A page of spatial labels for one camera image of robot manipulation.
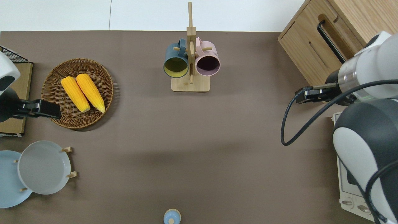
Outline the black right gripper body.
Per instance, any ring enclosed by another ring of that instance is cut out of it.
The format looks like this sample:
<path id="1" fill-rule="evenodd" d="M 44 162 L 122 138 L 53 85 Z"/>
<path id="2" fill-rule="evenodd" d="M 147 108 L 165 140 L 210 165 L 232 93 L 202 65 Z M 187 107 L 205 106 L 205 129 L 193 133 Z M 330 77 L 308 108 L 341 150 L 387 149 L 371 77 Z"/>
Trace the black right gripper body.
<path id="1" fill-rule="evenodd" d="M 316 86 L 306 86 L 295 92 L 295 102 L 297 104 L 309 102 L 331 101 L 338 89 L 337 83 L 326 83 Z"/>

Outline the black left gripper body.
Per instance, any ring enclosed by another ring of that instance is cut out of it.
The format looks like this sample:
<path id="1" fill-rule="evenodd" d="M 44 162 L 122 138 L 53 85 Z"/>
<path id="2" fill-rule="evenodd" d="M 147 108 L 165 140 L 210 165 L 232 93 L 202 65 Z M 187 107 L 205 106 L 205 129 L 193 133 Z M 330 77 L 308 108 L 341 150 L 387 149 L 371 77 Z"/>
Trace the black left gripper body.
<path id="1" fill-rule="evenodd" d="M 61 107 L 42 99 L 21 100 L 13 112 L 13 119 L 46 117 L 50 119 L 61 119 Z"/>

